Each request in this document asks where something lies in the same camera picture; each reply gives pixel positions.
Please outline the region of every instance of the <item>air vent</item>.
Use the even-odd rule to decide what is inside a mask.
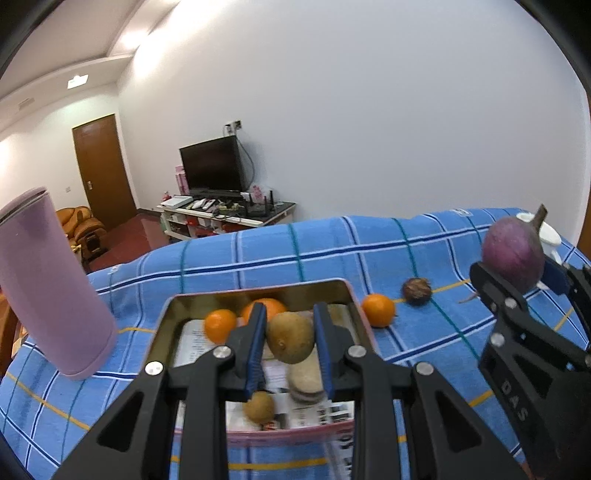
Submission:
[[[28,98],[26,100],[23,100],[21,103],[18,104],[18,111],[20,112],[21,110],[23,110],[24,108],[27,108],[29,105],[31,105],[33,102],[35,101],[34,98]]]

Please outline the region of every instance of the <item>wooden door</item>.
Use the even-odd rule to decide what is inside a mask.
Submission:
[[[123,165],[115,116],[75,127],[72,134],[90,209],[111,230],[137,213]]]
[[[589,99],[589,110],[591,111],[591,99]],[[589,195],[583,230],[581,231],[577,248],[581,250],[585,257],[591,258],[591,194]]]

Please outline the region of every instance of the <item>sofa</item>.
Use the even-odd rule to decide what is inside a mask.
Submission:
[[[62,208],[56,213],[70,246],[82,247],[84,260],[90,261],[106,252],[103,245],[103,237],[106,235],[105,226],[92,215],[88,207]]]

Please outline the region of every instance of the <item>pink thermos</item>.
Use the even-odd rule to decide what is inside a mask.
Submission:
[[[65,376],[94,374],[117,327],[70,249],[44,187],[0,210],[0,287],[45,357]]]

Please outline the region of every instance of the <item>blue checkered cloth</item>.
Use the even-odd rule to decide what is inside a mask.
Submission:
[[[481,302],[459,304],[473,292],[466,280],[495,220],[518,209],[452,210],[410,220],[341,217],[276,225],[160,248],[137,260],[89,275],[121,330],[109,360],[95,375],[74,382],[60,375],[29,339],[0,385],[2,432],[37,480],[47,480],[89,426],[133,380],[150,345],[163,305],[178,293],[345,278],[359,300],[368,293],[400,297],[409,277],[427,277],[433,301],[420,308],[398,303],[391,327],[375,330],[389,362],[428,361],[470,401],[505,446],[524,460],[517,439],[477,369],[494,318]],[[575,267],[589,263],[567,241],[558,252]],[[538,321],[581,347],[583,328],[565,297],[527,295]],[[404,439],[400,443],[408,478]],[[178,445],[174,447],[178,455]],[[323,445],[230,448],[230,476],[331,478]],[[171,478],[177,478],[173,463]]]

